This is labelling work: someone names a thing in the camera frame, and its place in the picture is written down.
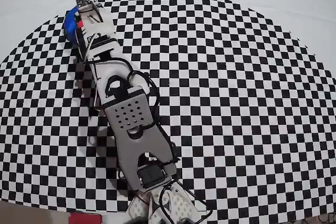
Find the black cable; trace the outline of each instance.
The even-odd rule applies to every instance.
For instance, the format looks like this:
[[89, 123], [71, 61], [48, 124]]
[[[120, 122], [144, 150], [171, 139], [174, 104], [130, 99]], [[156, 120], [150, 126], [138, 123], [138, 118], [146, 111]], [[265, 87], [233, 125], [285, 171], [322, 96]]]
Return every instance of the black cable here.
[[81, 12], [78, 10], [79, 13], [88, 13], [88, 12], [91, 12], [91, 11], [93, 11], [93, 9], [91, 9], [91, 10], [83, 10]]
[[335, 215], [335, 212], [332, 212], [332, 213], [328, 214], [328, 218], [327, 218], [326, 221], [322, 221], [321, 216], [318, 216], [318, 219], [322, 224], [336, 224], [336, 221], [334, 219], [334, 215]]
[[168, 184], [166, 184], [163, 189], [161, 190], [161, 193], [160, 193], [160, 197], [159, 197], [159, 205], [160, 205], [160, 208], [161, 208], [161, 211], [163, 212], [163, 214], [167, 217], [167, 219], [169, 220], [169, 222], [171, 224], [175, 224], [175, 222], [172, 220], [172, 218], [169, 216], [169, 214], [166, 212], [164, 206], [163, 206], [163, 203], [162, 203], [162, 197], [163, 197], [163, 194], [164, 192], [168, 189], [168, 187], [170, 187], [171, 185], [173, 185], [174, 183], [176, 182], [176, 179], [173, 179], [172, 181], [170, 181]]
[[[195, 200], [198, 200], [199, 202], [201, 202], [204, 206], [207, 207], [207, 204], [204, 200], [202, 199], [199, 199], [197, 198], [197, 196], [192, 192], [190, 191], [188, 188], [186, 188], [185, 186], [183, 186], [183, 184], [178, 180], [178, 178], [175, 178], [173, 180], [171, 180], [168, 184], [166, 184], [163, 189], [161, 190], [161, 193], [160, 193], [160, 197], [159, 197], [159, 205], [160, 205], [160, 208], [163, 212], [163, 214], [167, 217], [167, 219], [169, 220], [169, 222], [171, 224], [175, 224], [175, 222], [172, 220], [172, 218], [168, 215], [168, 213], [166, 212], [164, 206], [163, 206], [163, 203], [162, 203], [162, 198], [163, 198], [163, 194], [164, 192], [171, 186], [173, 185], [174, 183], [178, 183], [179, 186], [181, 186], [183, 188], [183, 190], [185, 190], [187, 193], [189, 193], [191, 196], [193, 196], [195, 198]], [[209, 210], [209, 213], [202, 216], [195, 224], [200, 224], [203, 220], [207, 219], [210, 215], [212, 215], [213, 213], [213, 210], [210, 209]]]
[[[197, 198], [196, 195], [192, 191], [190, 191], [188, 188], [184, 187], [183, 184], [179, 180], [177, 180], [176, 182], [183, 188], [183, 190], [185, 190], [187, 193], [189, 193], [191, 196], [193, 196], [195, 198], [195, 200], [198, 200], [205, 207], [207, 207], [207, 204], [206, 204], [206, 202], [204, 200]], [[207, 219], [210, 215], [212, 215], [212, 213], [213, 213], [213, 210], [210, 209], [209, 213], [206, 214], [206, 215], [204, 215], [204, 216], [202, 216], [195, 224], [201, 223], [203, 220]]]
[[96, 6], [95, 6], [95, 4], [94, 4], [94, 2], [91, 2], [91, 5], [92, 5], [92, 9], [97, 13], [97, 15], [98, 15], [98, 17], [99, 17], [99, 20], [100, 20], [100, 22], [103, 22], [103, 18], [101, 17], [101, 15], [100, 15], [100, 13], [99, 13], [99, 11], [98, 11], [98, 9], [96, 8]]
[[127, 67], [130, 69], [130, 71], [134, 71], [132, 65], [129, 63], [128, 60], [126, 60], [124, 58], [119, 58], [119, 57], [112, 57], [110, 59], [104, 59], [104, 60], [90, 60], [90, 61], [86, 61], [84, 63], [85, 64], [98, 64], [98, 63], [107, 62], [107, 61], [122, 61], [123, 63], [125, 63], [127, 65]]
[[147, 84], [152, 86], [152, 88], [154, 89], [156, 100], [155, 100], [155, 103], [154, 103], [154, 105], [151, 109], [151, 112], [152, 112], [153, 117], [155, 117], [155, 113], [156, 113], [157, 107], [159, 106], [160, 98], [161, 98], [160, 93], [159, 93], [159, 89], [156, 86], [156, 84], [154, 83], [154, 81], [149, 77], [149, 74], [145, 74], [145, 73], [143, 73], [141, 71], [138, 71], [138, 70], [131, 71], [127, 76], [127, 81], [130, 82], [130, 78], [132, 76], [134, 76], [135, 74], [137, 74], [137, 75], [141, 76], [143, 79], [145, 79]]

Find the black and white checkered mat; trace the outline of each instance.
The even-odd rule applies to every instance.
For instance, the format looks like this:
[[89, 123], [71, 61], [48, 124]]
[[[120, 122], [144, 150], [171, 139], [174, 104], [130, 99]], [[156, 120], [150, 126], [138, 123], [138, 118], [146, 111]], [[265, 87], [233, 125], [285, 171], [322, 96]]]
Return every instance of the black and white checkered mat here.
[[[228, 0], [99, 1], [124, 53], [160, 87], [183, 183], [216, 210], [211, 220], [334, 210], [336, 81], [299, 40]], [[117, 180], [107, 118], [90, 108], [92, 74], [63, 20], [37, 28], [0, 65], [0, 196], [125, 211], [133, 195]]]

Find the perforated plate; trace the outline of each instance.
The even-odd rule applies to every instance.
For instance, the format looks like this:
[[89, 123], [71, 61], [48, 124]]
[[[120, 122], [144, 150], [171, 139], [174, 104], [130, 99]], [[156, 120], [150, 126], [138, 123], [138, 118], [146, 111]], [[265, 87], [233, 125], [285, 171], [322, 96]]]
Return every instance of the perforated plate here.
[[147, 97], [144, 93], [105, 109], [113, 131], [127, 131], [153, 122]]

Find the wire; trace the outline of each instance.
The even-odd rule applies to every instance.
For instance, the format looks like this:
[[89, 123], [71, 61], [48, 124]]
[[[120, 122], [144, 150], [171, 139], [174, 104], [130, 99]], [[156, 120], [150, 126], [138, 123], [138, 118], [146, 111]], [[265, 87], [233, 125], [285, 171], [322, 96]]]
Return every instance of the wire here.
[[165, 210], [164, 206], [163, 206], [163, 203], [162, 203], [162, 197], [163, 197], [163, 194], [164, 192], [168, 189], [168, 187], [170, 187], [171, 185], [173, 185], [174, 183], [176, 182], [176, 179], [170, 181], [168, 184], [166, 184], [163, 189], [161, 190], [161, 193], [160, 193], [160, 197], [159, 197], [159, 205], [160, 205], [160, 208], [161, 208], [161, 211], [163, 212], [163, 214], [167, 217], [167, 219], [169, 220], [169, 222], [171, 224], [175, 224], [175, 222], [172, 220], [172, 218], [169, 216], [169, 214], [167, 213], [167, 211]]
[[88, 13], [88, 12], [91, 12], [91, 11], [93, 11], [93, 9], [91, 9], [91, 10], [83, 10], [81, 12], [78, 10], [79, 13]]
[[[189, 193], [191, 196], [193, 196], [194, 198], [195, 198], [195, 200], [198, 200], [199, 202], [201, 202], [204, 206], [206, 206], [207, 207], [207, 204], [206, 204], [206, 202], [204, 201], [204, 200], [202, 200], [202, 199], [199, 199], [199, 198], [197, 198], [196, 197], [196, 195], [192, 192], [192, 191], [190, 191], [188, 188], [186, 188], [185, 186], [183, 186], [183, 184], [179, 181], [179, 180], [177, 180], [176, 181], [187, 193]], [[213, 210], [212, 209], [210, 209], [209, 210], [209, 213], [207, 214], [207, 215], [205, 215], [205, 216], [202, 216], [195, 224], [199, 224], [199, 223], [201, 223], [203, 220], [205, 220], [205, 219], [207, 219], [210, 215], [212, 215], [212, 213], [213, 213]]]
[[131, 71], [128, 76], [127, 76], [127, 81], [130, 82], [130, 78], [132, 76], [134, 76], [135, 74], [141, 76], [143, 79], [145, 79], [145, 81], [147, 82], [148, 85], [152, 86], [154, 91], [155, 91], [155, 96], [156, 96], [156, 100], [155, 100], [155, 103], [151, 109], [151, 112], [152, 112], [152, 116], [155, 117], [155, 113], [156, 113], [156, 110], [157, 110], [157, 107], [159, 106], [159, 103], [160, 103], [160, 93], [159, 93], [159, 89], [158, 87], [155, 85], [154, 81], [149, 77], [149, 74], [145, 74], [141, 71], [138, 71], [138, 70], [133, 70]]
[[[171, 224], [175, 224], [175, 222], [172, 220], [172, 218], [168, 215], [167, 211], [165, 210], [165, 208], [163, 206], [163, 203], [162, 203], [162, 198], [163, 198], [164, 192], [174, 183], [178, 183], [187, 193], [189, 193], [191, 196], [193, 196], [195, 198], [195, 200], [198, 200], [204, 206], [207, 207], [207, 204], [204, 200], [197, 198], [197, 196], [193, 192], [191, 192], [188, 188], [185, 188], [185, 186], [183, 186], [183, 184], [178, 180], [178, 178], [175, 178], [163, 187], [163, 189], [161, 190], [161, 193], [160, 193], [160, 197], [159, 197], [160, 208], [161, 208], [163, 214], [167, 217], [167, 219], [169, 220], [169, 222]], [[203, 220], [207, 219], [212, 213], [213, 213], [213, 210], [210, 209], [209, 213], [207, 215], [202, 216], [195, 224], [200, 224]]]
[[99, 13], [99, 11], [98, 11], [98, 9], [96, 8], [96, 6], [95, 6], [95, 4], [94, 4], [94, 2], [91, 2], [91, 5], [92, 5], [92, 9], [97, 13], [97, 15], [98, 15], [98, 17], [99, 17], [99, 20], [100, 20], [100, 22], [103, 22], [103, 18], [101, 17], [101, 15], [100, 15], [100, 13]]
[[321, 220], [321, 216], [318, 216], [318, 219], [319, 221], [322, 223], [322, 224], [335, 224], [336, 221], [335, 221], [335, 212], [332, 212], [330, 214], [328, 214], [328, 218], [326, 220]]
[[91, 14], [90, 14], [88, 17], [92, 18], [92, 19], [93, 19], [94, 21], [96, 21], [97, 23], [100, 23], [100, 21], [97, 20], [95, 17], [93, 17]]
[[119, 57], [112, 57], [110, 59], [104, 59], [104, 60], [90, 60], [87, 61], [87, 64], [98, 64], [98, 63], [102, 63], [102, 62], [108, 62], [108, 61], [122, 61], [123, 63], [125, 63], [127, 65], [127, 67], [130, 69], [130, 71], [134, 71], [132, 65], [129, 63], [128, 60], [124, 59], [124, 58], [119, 58]]
[[90, 42], [88, 44], [88, 47], [86, 48], [86, 51], [85, 51], [85, 55], [84, 55], [84, 58], [83, 58], [83, 61], [86, 61], [86, 59], [88, 58], [88, 54], [89, 54], [89, 51], [90, 51], [90, 48], [92, 46], [92, 43], [93, 43], [93, 40], [95, 39], [95, 36], [97, 35], [97, 33], [94, 33], [90, 39]]

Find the checkered surface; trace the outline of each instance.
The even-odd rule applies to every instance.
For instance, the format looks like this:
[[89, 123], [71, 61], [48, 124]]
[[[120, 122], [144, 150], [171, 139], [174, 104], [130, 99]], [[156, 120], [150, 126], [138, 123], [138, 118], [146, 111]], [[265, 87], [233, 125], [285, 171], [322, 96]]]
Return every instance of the checkered surface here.
[[[209, 223], [334, 210], [336, 81], [301, 42], [228, 0], [99, 0], [123, 51], [160, 87], [161, 124]], [[51, 19], [0, 65], [0, 196], [61, 211], [124, 211], [90, 69]], [[204, 210], [196, 202], [199, 210]]]

